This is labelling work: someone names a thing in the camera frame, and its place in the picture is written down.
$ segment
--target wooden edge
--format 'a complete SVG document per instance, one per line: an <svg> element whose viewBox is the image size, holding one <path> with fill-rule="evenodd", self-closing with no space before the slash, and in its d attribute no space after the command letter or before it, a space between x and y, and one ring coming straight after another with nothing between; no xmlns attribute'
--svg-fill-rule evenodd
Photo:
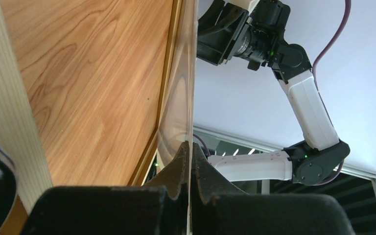
<svg viewBox="0 0 376 235"><path fill-rule="evenodd" d="M166 54L164 63L164 72L162 74L161 91L159 94L158 113L156 116L156 125L159 128L159 123L163 116L163 107L166 103L166 92L169 84L171 74L172 61L174 57L175 44L178 35L178 24L181 15L182 0L174 0L172 5L171 20L169 23L168 41L166 44Z"/></svg>
<svg viewBox="0 0 376 235"><path fill-rule="evenodd" d="M15 200L14 207L11 213L0 229L0 235L17 235L21 234L21 230L24 227L26 220L28 219L28 214L21 202L19 196Z"/></svg>
<svg viewBox="0 0 376 235"><path fill-rule="evenodd" d="M150 166L152 165L153 157L155 156L156 146L158 145L157 138L159 136L159 123L163 115L163 106L166 101L166 91L169 83L172 60L175 50L175 43L177 39L178 23L181 15L181 5L182 0L174 0L172 4L172 13L169 23L168 40L166 43L164 69L159 93L155 130L151 136L151 139L149 139L148 144L146 145L146 148L143 151L138 164L136 165L136 168L129 180L129 183L127 184L128 186L141 186L143 184L146 173L149 171Z"/></svg>
<svg viewBox="0 0 376 235"><path fill-rule="evenodd" d="M52 181L1 7L0 147L15 163L19 198L30 212Z"/></svg>
<svg viewBox="0 0 376 235"><path fill-rule="evenodd" d="M146 173L149 171L155 155L156 146L158 145L157 139L158 129L155 129L138 161L138 164L136 165L135 171L130 177L127 184L128 186L141 186L143 184L144 178L146 178Z"/></svg>

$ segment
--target wood grain surface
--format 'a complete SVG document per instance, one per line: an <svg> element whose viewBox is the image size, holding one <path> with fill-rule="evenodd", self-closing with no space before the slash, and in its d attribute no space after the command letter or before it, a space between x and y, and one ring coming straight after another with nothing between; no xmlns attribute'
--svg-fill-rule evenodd
<svg viewBox="0 0 376 235"><path fill-rule="evenodd" d="M30 212L52 182L1 7L0 147L15 163L18 194L26 211Z"/></svg>
<svg viewBox="0 0 376 235"><path fill-rule="evenodd" d="M125 185L155 130L172 0L1 0L55 185Z"/></svg>
<svg viewBox="0 0 376 235"><path fill-rule="evenodd" d="M184 141L192 144L193 97L197 41L197 1L182 0L164 109L160 116L158 152L164 165Z"/></svg>
<svg viewBox="0 0 376 235"><path fill-rule="evenodd" d="M172 13L171 19L169 23L169 31L168 31L168 40L166 43L166 53L165 53L165 61L164 61L164 70L162 74L162 82L161 82L161 91L159 95L159 106L157 112L157 127L159 126L159 121L161 118L161 114L163 112L163 107L165 105L165 97L168 94L167 86L169 83L169 77L172 67L172 59L175 52L175 46L177 41L177 32L179 26L179 19L181 13L181 4L182 0L173 0L172 4ZM136 166L135 171L132 174L132 177L128 183L129 186L141 186L145 182L145 175L151 168L151 162L154 159L154 155L156 153L158 147L158 128L156 128L154 138L148 143L146 149L139 160L138 165Z"/></svg>

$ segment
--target metal frame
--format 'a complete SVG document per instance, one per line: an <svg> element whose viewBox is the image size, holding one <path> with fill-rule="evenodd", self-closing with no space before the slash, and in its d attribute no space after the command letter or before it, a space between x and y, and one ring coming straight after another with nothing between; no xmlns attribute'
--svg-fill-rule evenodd
<svg viewBox="0 0 376 235"><path fill-rule="evenodd" d="M226 132L221 132L215 129L211 129L211 128L207 128L207 127L199 126L199 125L194 125L194 132L211 136L218 140L231 142L231 143L249 147L249 148L258 149L263 152L273 152L276 150L283 149L281 146L278 146L278 145L272 145L272 144L268 144L268 143L264 143L264 142L260 142L256 140L247 140L240 136L232 135ZM376 172L360 169L358 167L351 166L348 164L344 164L341 172L347 175L361 178L361 179L370 180L371 183L373 184L374 193L376 195Z"/></svg>

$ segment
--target transparent plastic sheet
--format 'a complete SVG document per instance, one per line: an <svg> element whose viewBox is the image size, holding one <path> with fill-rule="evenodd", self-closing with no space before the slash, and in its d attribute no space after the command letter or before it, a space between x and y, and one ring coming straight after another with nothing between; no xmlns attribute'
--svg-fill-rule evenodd
<svg viewBox="0 0 376 235"><path fill-rule="evenodd" d="M174 158L181 143L188 141L191 170L198 0L181 0L180 4L175 48L159 126L157 157L166 166ZM189 213L190 210L187 215L187 234L190 233Z"/></svg>

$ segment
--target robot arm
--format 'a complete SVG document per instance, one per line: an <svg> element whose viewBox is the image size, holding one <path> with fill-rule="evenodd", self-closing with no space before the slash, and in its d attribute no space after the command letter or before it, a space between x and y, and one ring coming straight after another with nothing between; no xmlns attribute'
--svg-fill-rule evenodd
<svg viewBox="0 0 376 235"><path fill-rule="evenodd" d="M328 117L304 48L283 39L290 7L277 0L262 0L249 14L221 2L215 0L199 20L197 57L214 65L240 57L249 61L248 69L255 71L260 66L271 67L305 140L274 153L210 156L209 162L231 181L322 182L349 155L350 148L339 139Z"/></svg>

